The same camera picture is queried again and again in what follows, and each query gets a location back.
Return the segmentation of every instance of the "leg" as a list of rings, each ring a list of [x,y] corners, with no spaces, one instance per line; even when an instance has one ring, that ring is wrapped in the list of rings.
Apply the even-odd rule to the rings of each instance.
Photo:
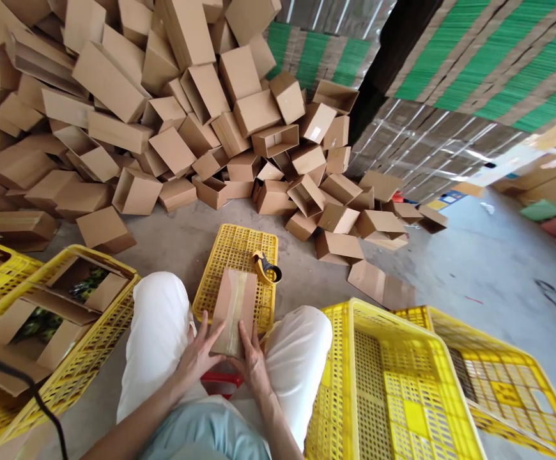
[[[133,321],[127,341],[127,366],[117,423],[172,375],[189,344],[189,298],[176,275],[169,272],[148,275],[135,287],[133,298]],[[197,382],[181,403],[207,395],[201,382]]]
[[[302,451],[332,336],[329,318],[304,305],[284,317],[266,344],[265,361],[272,388]],[[252,426],[263,427],[259,410],[245,385],[229,401]]]

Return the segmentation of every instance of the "light blue shirt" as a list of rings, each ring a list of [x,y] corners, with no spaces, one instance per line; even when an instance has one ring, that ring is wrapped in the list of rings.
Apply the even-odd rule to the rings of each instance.
[[[190,402],[163,421],[140,460],[270,460],[263,438],[215,402]]]

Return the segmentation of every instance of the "yellow plastic basket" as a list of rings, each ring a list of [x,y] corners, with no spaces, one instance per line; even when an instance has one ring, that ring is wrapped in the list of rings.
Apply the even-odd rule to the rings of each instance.
[[[43,264],[32,257],[0,245],[0,252],[9,254],[10,258],[0,266],[0,299],[19,286]]]
[[[322,311],[334,337],[308,426],[306,458],[485,458],[438,336],[354,298]]]
[[[532,356],[432,307],[396,314],[444,340],[476,426],[556,457],[556,393]]]
[[[119,270],[130,281],[43,384],[40,395],[48,409],[56,414],[75,404],[127,330],[133,316],[133,288],[140,278],[133,268],[105,254],[72,245],[0,300],[1,317],[14,300],[35,290],[32,282],[48,281],[63,264],[78,254],[92,257]],[[0,390],[0,444],[30,430],[45,419],[35,400],[12,397]]]
[[[276,235],[231,224],[220,226],[193,302],[193,313],[198,320],[201,321],[204,310],[207,310],[212,318],[225,267],[256,273],[251,256],[258,250],[265,253],[269,263],[278,265]],[[272,328],[275,302],[276,287],[257,280],[254,319],[257,321],[259,332],[266,332]]]

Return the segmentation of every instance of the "cardboard box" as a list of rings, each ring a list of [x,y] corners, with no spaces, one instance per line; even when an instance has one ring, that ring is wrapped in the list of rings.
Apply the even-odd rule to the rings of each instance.
[[[232,0],[225,17],[240,46],[263,33],[282,9],[280,0]]]
[[[219,73],[232,104],[239,99],[261,92],[261,84],[248,46],[221,54]]]
[[[233,114],[242,137],[250,137],[281,120],[278,106],[269,90],[240,99],[235,103]]]
[[[197,189],[187,179],[176,179],[165,182],[158,200],[170,213],[197,201]]]
[[[393,195],[401,187],[402,180],[393,176],[387,176],[378,171],[368,171],[359,181],[359,187],[372,187],[374,199],[381,203],[388,203]]]
[[[93,104],[52,88],[43,88],[42,96],[45,113],[50,118],[88,129],[88,113],[95,111]]]
[[[289,184],[265,180],[257,199],[257,213],[261,215],[291,215],[297,209],[286,193]]]
[[[275,126],[252,135],[255,154],[272,158],[299,145],[299,126]]]
[[[212,129],[229,158],[251,148],[251,140],[244,139],[232,112],[223,112],[212,121]]]
[[[257,69],[257,76],[261,80],[276,67],[276,60],[262,34],[252,37],[248,45],[251,47],[252,60],[255,69]]]
[[[158,10],[181,69],[216,61],[201,2],[163,0]]]
[[[163,87],[180,74],[181,71],[167,38],[164,39],[151,30],[146,46],[142,86],[154,95],[159,95]]]
[[[282,71],[270,81],[270,89],[276,99],[282,120],[290,125],[305,115],[305,102],[299,81],[290,73]]]
[[[189,166],[197,160],[175,128],[168,128],[151,137],[150,144],[176,177],[182,177]]]
[[[118,0],[123,35],[140,49],[146,48],[152,11],[135,0]]]
[[[151,98],[99,43],[86,42],[72,75],[125,123],[137,121]]]
[[[137,244],[116,210],[110,206],[76,220],[84,245],[114,255]]]
[[[59,195],[55,212],[71,224],[111,205],[114,188],[108,184],[70,183]]]
[[[203,125],[211,123],[223,112],[229,112],[229,103],[212,64],[189,67],[180,83]]]
[[[61,214],[55,209],[60,204],[65,189],[72,183],[80,183],[82,178],[73,171],[51,171],[25,195],[34,208],[45,211],[55,219]]]
[[[261,159],[251,151],[242,153],[227,163],[229,180],[235,182],[253,182],[260,170]]]
[[[67,2],[63,45],[79,53],[88,40],[101,42],[104,22],[105,8],[95,0]]]
[[[43,251],[58,229],[44,211],[0,211],[0,243],[19,252]]]
[[[297,121],[299,136],[320,144],[331,126],[336,113],[334,109],[323,103],[306,105],[305,115]]]
[[[154,131],[137,123],[123,123],[118,118],[99,112],[88,116],[88,135],[98,141],[121,147],[135,153],[148,150],[148,139]]]
[[[338,265],[354,265],[365,259],[355,236],[328,231],[323,231],[316,239],[316,258]]]
[[[312,102],[326,104],[342,115],[348,115],[359,96],[356,89],[339,85],[327,80],[320,80]]]
[[[293,182],[286,193],[295,202],[305,217],[319,214],[325,209],[325,198],[310,176],[304,174]]]
[[[210,348],[210,354],[227,355],[239,360],[245,358],[239,321],[243,321],[246,332],[250,337],[254,320],[256,291],[256,273],[241,272],[225,267],[220,280],[219,293],[216,297],[210,333],[215,331],[223,322],[225,328]]]
[[[219,138],[216,136],[211,126],[204,126],[194,113],[188,114],[182,126],[178,130],[178,134],[182,137],[191,152],[197,158],[220,146]]]
[[[352,266],[348,282],[390,311],[417,305],[417,292],[413,285],[387,275],[365,260]]]
[[[348,234],[358,217],[359,211],[349,209],[341,204],[327,203],[318,221],[318,226],[331,233]]]
[[[327,151],[327,174],[342,174],[348,169],[350,147],[330,148]]]
[[[323,154],[323,149],[315,144],[304,145],[293,149],[291,152],[291,161],[293,162],[293,167],[297,171],[297,174],[309,173],[313,169],[327,163],[325,155]]]
[[[197,175],[193,176],[192,182],[197,189],[197,198],[211,208],[219,210],[227,204],[228,189],[224,182],[216,178],[202,181]]]
[[[29,190],[46,174],[57,169],[45,153],[15,144],[0,151],[0,185]]]
[[[163,185],[145,172],[124,168],[112,205],[121,214],[151,215]]]

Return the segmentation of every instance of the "flattened cardboard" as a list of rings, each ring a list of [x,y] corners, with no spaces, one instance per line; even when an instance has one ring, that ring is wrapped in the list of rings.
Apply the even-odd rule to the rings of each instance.
[[[240,99],[233,107],[233,114],[242,137],[250,137],[282,119],[270,90]]]
[[[327,80],[320,80],[312,102],[327,104],[337,110],[338,113],[348,115],[355,105],[357,96],[359,96],[359,92],[356,89]]]
[[[363,260],[352,266],[348,282],[390,311],[416,305],[416,289],[411,284],[387,275]]]
[[[252,135],[255,154],[272,158],[299,145],[299,126],[275,126]]]
[[[365,259],[357,237],[328,231],[316,239],[316,258],[338,265],[354,265]]]
[[[212,129],[229,158],[251,148],[251,140],[244,139],[232,112],[223,112],[212,121]]]
[[[189,67],[180,83],[203,125],[211,123],[223,112],[229,112],[229,103],[212,64]]]
[[[108,208],[76,220],[84,245],[114,255],[137,244],[116,210]]]

